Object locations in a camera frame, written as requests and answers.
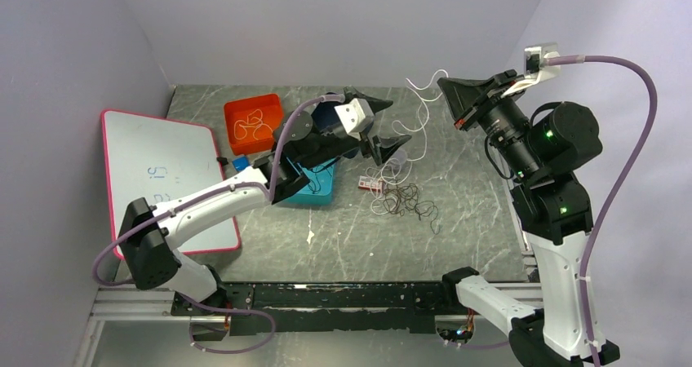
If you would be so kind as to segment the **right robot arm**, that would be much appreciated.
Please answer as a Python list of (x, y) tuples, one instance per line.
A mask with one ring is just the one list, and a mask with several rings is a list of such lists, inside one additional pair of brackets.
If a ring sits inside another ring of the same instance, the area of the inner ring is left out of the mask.
[(456, 128), (482, 128), (508, 165), (512, 205), (536, 259), (543, 305), (510, 297), (472, 268), (444, 276), (441, 305), (484, 316), (524, 366), (608, 365), (620, 350), (597, 328), (592, 288), (580, 272), (594, 222), (588, 192), (575, 176), (602, 151), (599, 126), (589, 108), (570, 101), (544, 104), (527, 117), (509, 93), (519, 79), (509, 70), (486, 80), (441, 77), (437, 84)]

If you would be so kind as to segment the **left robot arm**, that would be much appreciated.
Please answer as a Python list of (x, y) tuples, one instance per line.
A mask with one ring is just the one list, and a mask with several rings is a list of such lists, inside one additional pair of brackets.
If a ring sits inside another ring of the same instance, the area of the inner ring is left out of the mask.
[(207, 315), (228, 307), (216, 270), (180, 252), (199, 233), (251, 210), (294, 196), (308, 185), (307, 170), (357, 154), (385, 166), (410, 135), (381, 137), (376, 115), (393, 102), (353, 88), (300, 104), (274, 129), (271, 152), (229, 179), (183, 198), (154, 205), (130, 202), (115, 245), (138, 290), (166, 288)]

